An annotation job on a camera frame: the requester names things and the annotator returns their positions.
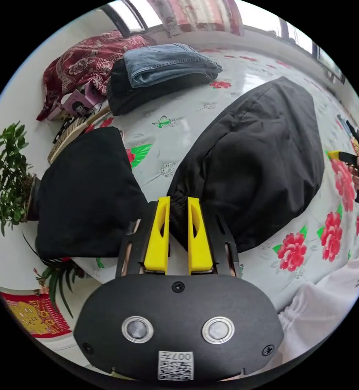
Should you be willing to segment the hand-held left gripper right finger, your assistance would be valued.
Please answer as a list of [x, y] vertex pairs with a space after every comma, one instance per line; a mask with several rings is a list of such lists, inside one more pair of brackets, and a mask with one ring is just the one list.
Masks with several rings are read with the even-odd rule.
[[187, 204], [188, 269], [190, 273], [209, 273], [213, 261], [199, 199], [188, 197]]

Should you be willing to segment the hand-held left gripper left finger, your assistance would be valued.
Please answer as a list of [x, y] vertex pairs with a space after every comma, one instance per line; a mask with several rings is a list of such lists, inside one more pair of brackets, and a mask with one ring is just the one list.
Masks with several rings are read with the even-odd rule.
[[153, 203], [152, 225], [144, 258], [147, 272], [167, 272], [169, 260], [170, 197]]

